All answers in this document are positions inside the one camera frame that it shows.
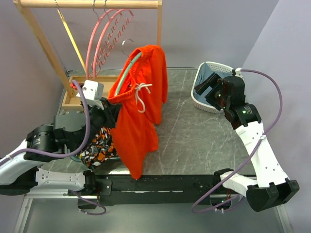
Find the orange shorts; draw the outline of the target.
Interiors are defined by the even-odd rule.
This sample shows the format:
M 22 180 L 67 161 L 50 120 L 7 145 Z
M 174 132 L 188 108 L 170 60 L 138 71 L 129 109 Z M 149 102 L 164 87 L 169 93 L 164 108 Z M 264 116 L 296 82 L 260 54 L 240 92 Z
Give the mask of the orange shorts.
M 119 94 L 114 97 L 125 69 L 108 94 L 110 103 L 121 104 L 116 127 L 111 130 L 111 135 L 117 153 L 133 179 L 142 176 L 147 153 L 159 148 L 155 126 L 162 121 L 162 105 L 167 102 L 169 87 L 162 47 L 146 45 L 136 48 L 130 58 L 133 59 L 139 52 L 142 56 L 128 72 Z

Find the green plastic hanger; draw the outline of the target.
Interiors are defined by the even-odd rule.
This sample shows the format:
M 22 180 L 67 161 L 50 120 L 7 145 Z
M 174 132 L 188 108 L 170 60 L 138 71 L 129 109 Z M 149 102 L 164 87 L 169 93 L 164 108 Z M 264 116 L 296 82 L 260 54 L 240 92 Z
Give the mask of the green plastic hanger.
M 126 78 L 128 72 L 129 72 L 130 69 L 132 68 L 132 66 L 133 66 L 133 65 L 138 61 L 138 59 L 142 56 L 142 53 L 139 52 L 133 59 L 131 59 L 131 58 L 130 58 L 130 55 L 128 55 L 128 54 L 126 54 L 126 53 L 124 52 L 124 45 L 125 45 L 125 43 L 126 43 L 127 41 L 131 41 L 131 42 L 134 43 L 134 40 L 132 40 L 131 38 L 125 39 L 125 40 L 122 42 L 122 44 L 121 44 L 121 46 L 122 46 L 121 51 L 122 51 L 122 53 L 123 53 L 125 56 L 128 57 L 128 60 L 130 61 L 130 63 L 129 63 L 129 65 L 127 66 L 127 68 L 125 69 L 124 73 L 122 74 L 122 76 L 121 76 L 121 78 L 120 78 L 120 81 L 119 81 L 119 83 L 118 83 L 118 85 L 117 85 L 117 88 L 116 88 L 116 90 L 115 90 L 115 93 L 114 93 L 114 97 L 117 96 L 117 95 L 119 94 L 120 89 L 121 89 L 121 87 L 122 87 L 122 85 L 123 85 L 123 83 L 124 83 L 124 80 L 125 80 L 125 78 Z

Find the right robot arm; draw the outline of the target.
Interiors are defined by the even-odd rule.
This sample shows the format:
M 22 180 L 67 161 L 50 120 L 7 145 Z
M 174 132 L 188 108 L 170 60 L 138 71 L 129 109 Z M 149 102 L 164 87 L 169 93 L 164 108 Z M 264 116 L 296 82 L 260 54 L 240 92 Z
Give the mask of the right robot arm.
M 211 74 L 195 91 L 201 95 L 211 90 L 205 98 L 225 118 L 242 140 L 249 157 L 236 169 L 223 169 L 215 173 L 213 187 L 191 207 L 193 213 L 202 213 L 196 206 L 214 191 L 232 191 L 246 197 L 250 207 L 260 212 L 287 203 L 300 189 L 296 180 L 290 180 L 282 169 L 268 142 L 257 108 L 245 101 L 245 83 L 239 76 L 221 78 Z

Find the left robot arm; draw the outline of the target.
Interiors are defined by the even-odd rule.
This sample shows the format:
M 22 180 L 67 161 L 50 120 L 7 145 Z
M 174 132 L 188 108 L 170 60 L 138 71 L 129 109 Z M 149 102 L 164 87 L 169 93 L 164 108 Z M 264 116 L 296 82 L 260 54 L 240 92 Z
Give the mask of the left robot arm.
M 91 195 L 97 189 L 92 170 L 109 160 L 119 160 L 110 130 L 115 127 L 121 104 L 111 104 L 101 98 L 103 108 L 88 106 L 90 130 L 82 110 L 67 110 L 56 115 L 51 124 L 31 131 L 19 147 L 0 160 L 0 193 L 6 196 L 25 195 L 36 189 L 67 189 Z M 58 160 L 60 154 L 84 148 L 73 157 L 89 170 L 82 173 L 57 173 L 43 170 Z

